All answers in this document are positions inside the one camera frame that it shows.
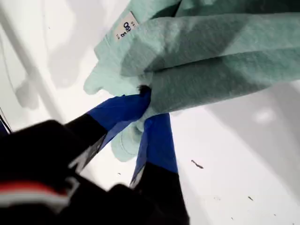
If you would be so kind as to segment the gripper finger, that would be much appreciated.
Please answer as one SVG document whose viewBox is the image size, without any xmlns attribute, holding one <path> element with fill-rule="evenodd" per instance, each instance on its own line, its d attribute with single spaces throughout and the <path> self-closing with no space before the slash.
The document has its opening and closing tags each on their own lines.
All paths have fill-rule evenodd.
<svg viewBox="0 0 300 225">
<path fill-rule="evenodd" d="M 138 89 L 138 94 L 110 98 L 67 123 L 67 128 L 86 146 L 70 168 L 81 172 L 117 134 L 141 118 L 150 104 L 151 88 Z"/>
<path fill-rule="evenodd" d="M 164 213 L 187 215 L 169 114 L 145 121 L 131 185 Z"/>
</svg>

